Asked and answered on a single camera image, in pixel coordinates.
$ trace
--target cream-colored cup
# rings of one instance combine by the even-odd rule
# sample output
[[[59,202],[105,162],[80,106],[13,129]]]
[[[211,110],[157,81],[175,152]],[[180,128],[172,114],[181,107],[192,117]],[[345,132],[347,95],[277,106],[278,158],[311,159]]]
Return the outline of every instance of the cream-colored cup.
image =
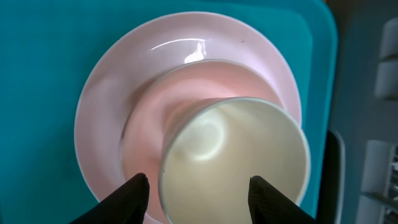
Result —
[[[158,188],[170,223],[251,223],[254,175],[300,205],[310,151],[278,106],[251,97],[198,100],[177,109],[166,130]]]

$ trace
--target black object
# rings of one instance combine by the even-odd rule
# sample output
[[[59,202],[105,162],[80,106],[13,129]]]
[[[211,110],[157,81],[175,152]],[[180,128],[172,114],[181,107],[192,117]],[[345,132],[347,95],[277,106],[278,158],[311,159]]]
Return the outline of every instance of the black object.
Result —
[[[141,224],[148,199],[148,179],[145,174],[137,174],[72,224]],[[250,179],[248,203],[253,224],[315,223],[311,216],[260,176]]]

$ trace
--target teal tray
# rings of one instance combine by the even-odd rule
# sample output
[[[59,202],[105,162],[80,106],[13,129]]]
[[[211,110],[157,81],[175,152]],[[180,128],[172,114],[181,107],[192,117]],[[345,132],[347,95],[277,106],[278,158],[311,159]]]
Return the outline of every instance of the teal tray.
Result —
[[[3,0],[0,221],[66,223],[96,204],[73,145],[81,89],[98,59],[125,33],[182,11],[242,20],[286,58],[300,91],[311,150],[311,178],[301,207],[315,216],[337,45],[335,23],[320,0]]]

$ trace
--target blue tray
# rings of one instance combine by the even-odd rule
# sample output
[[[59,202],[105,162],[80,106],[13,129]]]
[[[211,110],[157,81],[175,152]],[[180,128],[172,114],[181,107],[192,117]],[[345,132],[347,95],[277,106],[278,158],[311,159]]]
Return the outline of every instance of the blue tray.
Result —
[[[262,32],[300,91],[312,170],[302,208],[317,210],[336,57],[320,0],[0,1],[0,223],[66,223],[96,200],[73,146],[78,98],[95,63],[129,30],[158,16],[210,11]]]

